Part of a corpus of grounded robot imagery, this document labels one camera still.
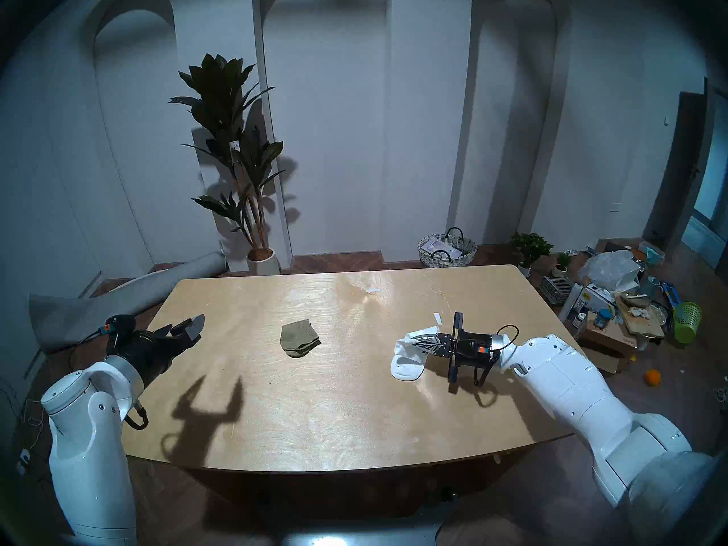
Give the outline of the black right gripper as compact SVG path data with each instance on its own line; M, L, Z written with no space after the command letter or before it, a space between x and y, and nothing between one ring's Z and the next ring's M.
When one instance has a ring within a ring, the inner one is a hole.
M473 368L474 384L483 386L495 365L493 336L465 331L461 312L454 313L452 335L421 334L418 335L418 345L428 355L452 356L452 384L457 383L459 368L469 366Z

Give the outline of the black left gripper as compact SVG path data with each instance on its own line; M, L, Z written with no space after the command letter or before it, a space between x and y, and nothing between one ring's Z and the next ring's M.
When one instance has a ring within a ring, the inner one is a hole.
M204 314L185 319L178 325L165 325L154 331L133 330L117 333L117 355L138 373L147 388L166 372L173 360L201 338Z

